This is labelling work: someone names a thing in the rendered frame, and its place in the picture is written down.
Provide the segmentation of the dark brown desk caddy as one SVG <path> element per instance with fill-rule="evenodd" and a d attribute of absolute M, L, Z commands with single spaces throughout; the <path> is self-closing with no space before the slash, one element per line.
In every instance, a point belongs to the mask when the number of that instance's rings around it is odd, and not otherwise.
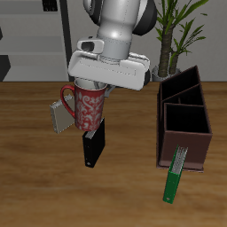
<path fill-rule="evenodd" d="M 187 149 L 184 170 L 202 172 L 212 129 L 197 67 L 160 83 L 157 94 L 156 167 L 168 168 L 178 146 Z"/>

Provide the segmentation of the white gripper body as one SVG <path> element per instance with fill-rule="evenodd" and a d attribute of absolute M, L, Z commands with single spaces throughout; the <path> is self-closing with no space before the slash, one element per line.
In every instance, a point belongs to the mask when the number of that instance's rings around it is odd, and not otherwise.
<path fill-rule="evenodd" d="M 68 73 L 82 79 L 141 90 L 149 66 L 149 58 L 132 52 L 127 59 L 113 65 L 100 61 L 98 54 L 75 51 L 69 62 Z"/>

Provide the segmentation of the dark upright post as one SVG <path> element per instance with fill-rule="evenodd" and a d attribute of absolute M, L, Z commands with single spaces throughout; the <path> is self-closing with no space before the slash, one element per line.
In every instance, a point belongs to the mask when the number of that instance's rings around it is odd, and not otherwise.
<path fill-rule="evenodd" d="M 69 64 L 69 61 L 72 56 L 72 44 L 71 44 L 71 35 L 70 35 L 70 27 L 69 27 L 67 0 L 59 0 L 59 6 L 60 6 L 60 14 L 61 14 L 61 20 L 62 20 L 66 59 L 67 59 L 67 64 Z"/>

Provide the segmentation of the beige grey book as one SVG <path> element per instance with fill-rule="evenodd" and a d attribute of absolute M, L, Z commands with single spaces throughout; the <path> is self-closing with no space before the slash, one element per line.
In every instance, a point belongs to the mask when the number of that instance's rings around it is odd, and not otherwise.
<path fill-rule="evenodd" d="M 74 117 L 66 110 L 60 99 L 50 105 L 50 111 L 53 130 L 57 134 L 74 124 Z"/>

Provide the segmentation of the red patterned mug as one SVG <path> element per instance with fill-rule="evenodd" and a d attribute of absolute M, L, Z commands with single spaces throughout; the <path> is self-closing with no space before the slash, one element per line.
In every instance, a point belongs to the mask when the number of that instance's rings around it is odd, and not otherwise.
<path fill-rule="evenodd" d="M 77 78 L 74 85 L 67 84 L 61 88 L 61 101 L 80 130 L 94 131 L 100 126 L 107 84 L 99 82 L 98 86 L 99 90 L 96 90 L 93 81 Z M 64 99 L 65 90 L 74 94 L 74 109 Z"/>

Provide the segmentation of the green book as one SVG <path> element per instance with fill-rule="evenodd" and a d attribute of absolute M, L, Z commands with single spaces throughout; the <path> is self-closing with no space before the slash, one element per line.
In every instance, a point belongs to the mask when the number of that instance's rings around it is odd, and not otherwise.
<path fill-rule="evenodd" d="M 176 190 L 182 175 L 184 160 L 188 148 L 177 145 L 172 162 L 168 169 L 168 176 L 163 194 L 163 200 L 172 204 L 176 196 Z"/>

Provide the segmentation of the green pot plant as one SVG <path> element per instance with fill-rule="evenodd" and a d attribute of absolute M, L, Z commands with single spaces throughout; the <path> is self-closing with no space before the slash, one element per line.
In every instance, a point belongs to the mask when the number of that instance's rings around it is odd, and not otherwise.
<path fill-rule="evenodd" d="M 178 57 L 190 51 L 188 47 L 205 36 L 200 36 L 203 25 L 197 27 L 189 34 L 194 19 L 182 24 L 182 21 L 196 9 L 206 4 L 208 0 L 198 0 L 192 3 L 189 0 L 182 9 L 178 8 L 179 0 L 161 0 L 161 11 L 158 12 L 157 21 L 160 28 L 156 28 L 157 39 L 161 42 L 160 62 L 153 68 L 153 80 L 162 82 L 176 74 Z"/>

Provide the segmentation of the black book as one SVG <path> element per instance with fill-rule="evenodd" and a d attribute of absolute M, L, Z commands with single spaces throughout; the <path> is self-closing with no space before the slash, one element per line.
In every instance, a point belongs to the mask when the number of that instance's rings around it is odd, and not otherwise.
<path fill-rule="evenodd" d="M 82 136 L 85 165 L 94 168 L 105 145 L 105 119 L 102 118 L 100 126 L 94 131 L 86 131 Z"/>

